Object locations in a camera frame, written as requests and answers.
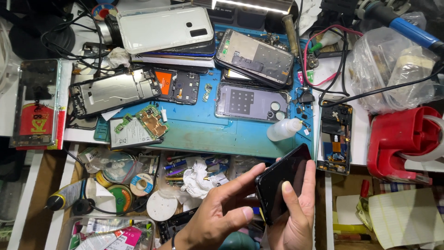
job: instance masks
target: fingernail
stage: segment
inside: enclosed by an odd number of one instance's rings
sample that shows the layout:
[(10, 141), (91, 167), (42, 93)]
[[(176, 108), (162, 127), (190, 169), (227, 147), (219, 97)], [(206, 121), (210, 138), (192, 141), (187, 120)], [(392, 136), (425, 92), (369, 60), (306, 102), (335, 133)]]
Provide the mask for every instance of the fingernail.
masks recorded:
[(251, 221), (253, 219), (254, 213), (253, 213), (253, 209), (251, 207), (243, 207), (242, 208), (242, 212), (244, 212), (245, 218), (247, 219), (247, 221)]
[(282, 183), (282, 192), (290, 193), (291, 191), (293, 191), (293, 186), (290, 184), (289, 181), (285, 181), (284, 183)]

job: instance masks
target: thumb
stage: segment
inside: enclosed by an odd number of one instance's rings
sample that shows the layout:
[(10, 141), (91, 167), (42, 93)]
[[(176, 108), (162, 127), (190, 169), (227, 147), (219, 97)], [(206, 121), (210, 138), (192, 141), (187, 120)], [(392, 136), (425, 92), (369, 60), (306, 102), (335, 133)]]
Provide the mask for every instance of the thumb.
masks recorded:
[(249, 206), (229, 211), (224, 217), (222, 217), (222, 222), (220, 223), (222, 226), (221, 233), (230, 234), (245, 227), (251, 222), (253, 216), (253, 209)]
[(307, 220), (302, 211), (301, 205), (299, 204), (299, 199), (294, 192), (293, 186), (289, 181), (282, 184), (282, 196), (284, 198), (285, 204), (290, 212), (290, 217), (293, 221)]

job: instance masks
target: red wire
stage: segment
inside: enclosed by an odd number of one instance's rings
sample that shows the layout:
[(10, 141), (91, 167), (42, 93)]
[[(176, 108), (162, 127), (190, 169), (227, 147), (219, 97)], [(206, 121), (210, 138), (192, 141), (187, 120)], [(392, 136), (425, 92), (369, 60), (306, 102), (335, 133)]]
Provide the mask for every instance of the red wire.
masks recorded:
[[(338, 28), (338, 29), (340, 29), (340, 30), (342, 30), (342, 31), (346, 31), (346, 32), (348, 32), (348, 33), (355, 34), (355, 35), (358, 35), (358, 36), (363, 36), (363, 35), (364, 35), (364, 34), (362, 34), (362, 33), (359, 32), (359, 31), (351, 30), (351, 29), (349, 29), (349, 28), (346, 28), (346, 27), (343, 27), (343, 26), (340, 26), (340, 25), (337, 25), (337, 24), (332, 25), (332, 26), (330, 26), (330, 27), (324, 29), (323, 31), (319, 32), (318, 34), (314, 35), (314, 36), (311, 37), (311, 38), (308, 40), (308, 42), (305, 44), (304, 58), (303, 58), (303, 60), (304, 60), (304, 65), (303, 65), (303, 67), (304, 67), (304, 72), (305, 72), (305, 74), (307, 74), (307, 49), (308, 49), (308, 44), (310, 43), (310, 41), (311, 41), (313, 38), (315, 38), (315, 37), (317, 37), (318, 35), (321, 35), (322, 33), (326, 32), (329, 28)], [(331, 77), (327, 78), (326, 80), (322, 81), (321, 83), (319, 83), (319, 84), (317, 84), (317, 85), (314, 85), (313, 83), (311, 83), (311, 82), (308, 80), (308, 76), (305, 76), (305, 78), (306, 78), (306, 80), (307, 80), (308, 85), (310, 85), (310, 86), (312, 86), (312, 87), (316, 87), (316, 86), (319, 86), (319, 85), (324, 84), (326, 81), (331, 80), (332, 77), (334, 77), (334, 76), (335, 76), (335, 74), (333, 74)]]

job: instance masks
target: red tape dispenser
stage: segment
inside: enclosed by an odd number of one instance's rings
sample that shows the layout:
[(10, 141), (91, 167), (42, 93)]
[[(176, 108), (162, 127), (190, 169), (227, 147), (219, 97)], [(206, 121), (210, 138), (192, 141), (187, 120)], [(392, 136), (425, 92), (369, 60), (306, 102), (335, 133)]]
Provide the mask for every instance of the red tape dispenser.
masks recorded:
[(443, 124), (442, 116), (430, 107), (375, 117), (367, 155), (370, 174), (387, 181), (431, 185), (431, 178), (406, 171), (404, 163), (406, 159), (423, 162), (440, 158)]

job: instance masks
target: finger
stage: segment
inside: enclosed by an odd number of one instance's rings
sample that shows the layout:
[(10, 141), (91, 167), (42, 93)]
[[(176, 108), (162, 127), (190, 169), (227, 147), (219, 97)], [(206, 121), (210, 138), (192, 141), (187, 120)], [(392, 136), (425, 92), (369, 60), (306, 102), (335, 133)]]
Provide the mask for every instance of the finger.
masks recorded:
[(302, 193), (314, 201), (314, 190), (316, 189), (316, 163), (309, 160), (305, 167), (304, 184), (302, 185)]
[(253, 209), (248, 206), (231, 210), (221, 218), (221, 222), (218, 223), (219, 230), (221, 233), (229, 235), (230, 233), (247, 226), (253, 219), (253, 216)]
[(241, 199), (241, 200), (236, 201), (236, 208), (243, 207), (243, 206), (260, 207), (261, 203), (259, 202), (258, 199), (254, 199), (254, 198), (253, 199), (246, 198), (246, 199)]
[(237, 177), (236, 179), (220, 186), (220, 195), (222, 198), (227, 198), (238, 194), (243, 191), (244, 187), (247, 187), (251, 183), (254, 183), (255, 178), (262, 174), (265, 170), (265, 164), (260, 163), (254, 166), (250, 171)]
[(291, 219), (297, 222), (307, 221), (301, 205), (299, 205), (299, 199), (289, 181), (282, 184), (282, 196), (284, 197), (285, 204), (290, 212)]

